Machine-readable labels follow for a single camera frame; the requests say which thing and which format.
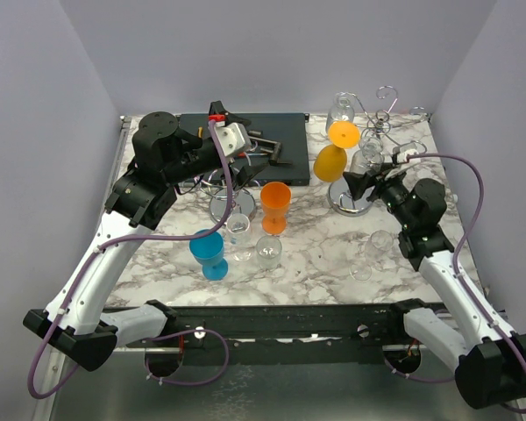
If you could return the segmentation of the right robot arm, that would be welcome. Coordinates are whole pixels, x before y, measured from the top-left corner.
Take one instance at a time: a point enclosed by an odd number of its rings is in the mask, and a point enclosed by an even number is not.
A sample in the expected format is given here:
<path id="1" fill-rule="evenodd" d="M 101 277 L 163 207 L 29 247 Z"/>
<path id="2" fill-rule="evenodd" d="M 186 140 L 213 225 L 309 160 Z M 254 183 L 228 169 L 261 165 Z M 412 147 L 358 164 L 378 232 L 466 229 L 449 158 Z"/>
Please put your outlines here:
<path id="1" fill-rule="evenodd" d="M 476 288 L 459 262 L 440 220 L 447 204 L 445 187 L 423 178 L 413 189 L 400 163 L 385 163 L 364 174 L 343 177 L 355 199 L 382 201 L 401 225 L 402 255 L 437 292 L 457 324 L 452 329 L 425 304 L 397 303 L 386 322 L 387 336 L 398 344 L 411 338 L 427 346 L 453 374 L 464 401 L 474 409 L 526 398 L 526 334 L 518 333 Z M 526 407 L 517 409 L 526 414 Z"/>

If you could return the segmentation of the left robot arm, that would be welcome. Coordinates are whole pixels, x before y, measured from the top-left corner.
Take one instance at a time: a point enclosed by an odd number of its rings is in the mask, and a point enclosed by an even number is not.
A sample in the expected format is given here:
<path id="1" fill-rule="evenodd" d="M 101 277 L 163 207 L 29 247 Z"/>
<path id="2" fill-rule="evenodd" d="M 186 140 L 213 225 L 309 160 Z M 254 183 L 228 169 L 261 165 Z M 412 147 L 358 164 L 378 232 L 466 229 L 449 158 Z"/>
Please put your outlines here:
<path id="1" fill-rule="evenodd" d="M 131 257 L 177 200 L 179 183 L 219 168 L 251 148 L 250 120 L 210 105 L 202 137 L 187 132 L 175 115 L 155 111 L 139 121 L 132 136 L 134 156 L 115 182 L 86 253 L 56 297 L 29 310 L 23 324 L 77 366 L 95 371 L 118 346 L 150 339 L 174 340 L 174 312 L 157 300 L 115 313 L 104 305 Z"/>

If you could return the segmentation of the yellow plastic goblet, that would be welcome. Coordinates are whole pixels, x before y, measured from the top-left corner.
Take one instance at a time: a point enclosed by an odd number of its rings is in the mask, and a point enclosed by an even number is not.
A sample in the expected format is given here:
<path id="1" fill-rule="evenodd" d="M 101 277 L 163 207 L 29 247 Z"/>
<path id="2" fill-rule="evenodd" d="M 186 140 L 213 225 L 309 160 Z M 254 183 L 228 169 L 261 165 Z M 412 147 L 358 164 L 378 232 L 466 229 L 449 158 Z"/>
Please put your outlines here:
<path id="1" fill-rule="evenodd" d="M 347 164 L 347 149 L 360 140 L 358 127 L 349 121 L 336 121 L 328 130 L 330 144 L 324 147 L 313 166 L 315 176 L 322 182 L 335 182 L 342 177 Z"/>

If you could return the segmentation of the tall chrome glass rack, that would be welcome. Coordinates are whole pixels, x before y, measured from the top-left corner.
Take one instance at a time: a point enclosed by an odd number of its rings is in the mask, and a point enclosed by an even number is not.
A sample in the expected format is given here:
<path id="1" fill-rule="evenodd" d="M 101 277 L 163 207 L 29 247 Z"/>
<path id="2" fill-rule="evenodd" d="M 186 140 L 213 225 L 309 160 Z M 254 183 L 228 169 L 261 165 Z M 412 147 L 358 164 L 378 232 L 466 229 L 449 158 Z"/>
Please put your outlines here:
<path id="1" fill-rule="evenodd" d="M 395 107 L 399 99 L 398 91 L 395 87 L 391 85 L 384 85 L 384 86 L 380 86 L 376 90 L 376 97 L 378 99 L 386 100 L 387 98 L 391 98 L 392 103 L 387 107 L 387 109 L 377 110 L 373 115 L 371 115 L 366 110 L 364 104 L 359 99 L 357 94 L 352 93 L 352 92 L 348 92 L 348 93 L 351 93 L 354 97 L 353 99 L 354 110 L 355 110 L 356 105 L 358 105 L 366 117 L 365 125 L 362 125 L 362 126 L 357 125 L 360 131 L 360 139 L 364 137 L 375 137 L 379 139 L 383 145 L 384 145 L 383 143 L 384 140 L 388 140 L 394 146 L 405 144 L 402 141 L 395 140 L 392 134 L 392 131 L 395 128 L 400 128 L 405 125 L 418 123 L 418 120 L 404 122 L 400 125 L 390 122 L 390 118 L 391 118 L 390 112 Z M 354 218 L 354 217 L 364 215 L 372 207 L 372 204 L 368 202 L 367 200 L 365 200 L 364 198 L 357 200 L 357 201 L 354 201 L 352 199 L 347 183 L 345 182 L 345 179 L 343 177 L 339 178 L 338 180 L 330 184 L 328 188 L 327 199 L 328 199 L 328 203 L 330 207 L 334 211 L 336 211 L 337 213 L 345 217 Z"/>

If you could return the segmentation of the ribbed clear wine glass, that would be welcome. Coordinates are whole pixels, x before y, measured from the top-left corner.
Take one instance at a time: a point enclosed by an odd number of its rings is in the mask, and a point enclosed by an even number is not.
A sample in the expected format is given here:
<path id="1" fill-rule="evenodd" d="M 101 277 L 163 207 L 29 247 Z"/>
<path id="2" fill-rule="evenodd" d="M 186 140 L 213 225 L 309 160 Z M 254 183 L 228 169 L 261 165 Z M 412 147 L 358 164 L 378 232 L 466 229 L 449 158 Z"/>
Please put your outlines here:
<path id="1" fill-rule="evenodd" d="M 337 121 L 353 122 L 355 115 L 353 99 L 353 95 L 348 92 L 338 92 L 335 95 L 326 119 L 326 131 L 329 131 L 332 124 Z"/>

